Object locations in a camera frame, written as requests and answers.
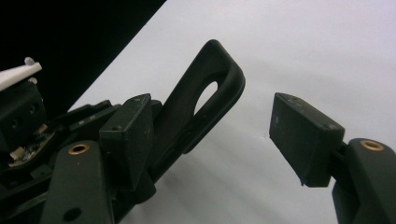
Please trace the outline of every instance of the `brass insert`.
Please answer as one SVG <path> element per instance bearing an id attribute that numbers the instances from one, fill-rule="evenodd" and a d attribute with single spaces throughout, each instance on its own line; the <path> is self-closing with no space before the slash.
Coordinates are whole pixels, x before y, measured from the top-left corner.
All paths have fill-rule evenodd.
<path id="1" fill-rule="evenodd" d="M 384 147 L 375 142 L 375 141 L 371 141 L 371 140 L 361 140 L 361 145 L 363 147 L 365 147 L 366 149 L 372 150 L 372 151 L 383 151 Z"/>
<path id="2" fill-rule="evenodd" d="M 85 144 L 80 144 L 80 145 L 76 145 L 76 146 L 70 147 L 69 150 L 68 150 L 68 153 L 70 155 L 74 155 L 75 156 L 75 155 L 79 155 L 81 153 L 84 153 L 84 152 L 88 151 L 88 149 L 90 149 L 90 146 L 85 145 Z"/>

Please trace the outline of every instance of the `screw hole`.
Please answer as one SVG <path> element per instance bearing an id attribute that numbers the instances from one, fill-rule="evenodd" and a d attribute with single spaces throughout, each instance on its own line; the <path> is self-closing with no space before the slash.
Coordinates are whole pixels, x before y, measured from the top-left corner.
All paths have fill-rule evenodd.
<path id="1" fill-rule="evenodd" d="M 30 105 L 30 114 L 37 112 L 38 106 L 36 104 Z"/>
<path id="2" fill-rule="evenodd" d="M 372 151 L 383 151 L 384 150 L 384 147 L 375 141 L 362 140 L 361 145 L 363 147 L 365 147 L 366 149 L 369 149 Z"/>
<path id="3" fill-rule="evenodd" d="M 81 216 L 81 209 L 80 208 L 71 208 L 69 210 L 67 210 L 67 212 L 64 213 L 64 221 L 66 222 L 71 222 L 76 220 L 77 218 L 79 218 Z"/>
<path id="4" fill-rule="evenodd" d="M 17 118 L 17 119 L 12 120 L 12 123 L 11 123 L 12 129 L 17 130 L 17 129 L 19 129 L 21 127 L 21 125 L 22 125 L 22 119 L 21 118 Z"/>
<path id="5" fill-rule="evenodd" d="M 88 149 L 90 149 L 90 146 L 82 144 L 82 145 L 76 145 L 76 146 L 70 147 L 68 152 L 70 155 L 78 155 L 78 154 L 86 152 Z"/>

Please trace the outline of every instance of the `white backdrop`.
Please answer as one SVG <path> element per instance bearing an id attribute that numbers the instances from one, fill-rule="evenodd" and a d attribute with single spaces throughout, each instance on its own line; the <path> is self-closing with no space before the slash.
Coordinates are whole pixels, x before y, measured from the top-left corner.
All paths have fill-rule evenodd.
<path id="1" fill-rule="evenodd" d="M 336 223 L 332 185 L 301 187 L 269 138 L 274 93 L 396 148 L 396 2 L 168 0 L 74 105 L 165 101 L 217 39 L 247 79 L 234 108 L 127 223 Z"/>

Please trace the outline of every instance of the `white plastic piece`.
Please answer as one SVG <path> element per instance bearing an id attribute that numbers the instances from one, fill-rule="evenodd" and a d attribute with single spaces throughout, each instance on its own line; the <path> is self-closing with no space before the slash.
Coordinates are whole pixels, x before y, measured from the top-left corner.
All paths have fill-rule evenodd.
<path id="1" fill-rule="evenodd" d="M 26 58 L 25 63 L 26 65 L 0 72 L 0 91 L 5 90 L 42 69 L 41 64 L 35 63 L 31 58 Z"/>

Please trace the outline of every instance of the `metal component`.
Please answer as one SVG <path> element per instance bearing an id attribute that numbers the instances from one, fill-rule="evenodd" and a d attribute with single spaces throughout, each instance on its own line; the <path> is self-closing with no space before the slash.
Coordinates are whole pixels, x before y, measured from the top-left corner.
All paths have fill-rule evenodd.
<path id="1" fill-rule="evenodd" d="M 12 159 L 14 159 L 14 161 L 16 161 L 16 160 L 19 160 L 20 158 L 22 158 L 24 153 L 25 153 L 24 148 L 18 147 L 17 149 L 15 149 L 11 153 L 9 153 L 9 156 L 11 156 Z"/>
<path id="2" fill-rule="evenodd" d="M 70 147 L 67 152 L 70 155 L 76 156 L 76 155 L 79 155 L 79 154 L 82 154 L 82 153 L 88 151 L 88 149 L 90 149 L 90 146 L 85 145 L 85 144 L 79 144 L 79 145 Z"/>
<path id="3" fill-rule="evenodd" d="M 46 124 L 42 124 L 37 130 L 35 130 L 34 134 L 35 135 L 42 134 L 47 129 L 48 129 L 48 126 Z"/>
<path id="4" fill-rule="evenodd" d="M 385 150 L 384 147 L 381 144 L 379 144 L 379 143 L 377 143 L 375 141 L 371 141 L 371 140 L 361 140 L 361 145 L 364 148 L 372 150 L 372 151 L 383 151 L 383 150 Z"/>

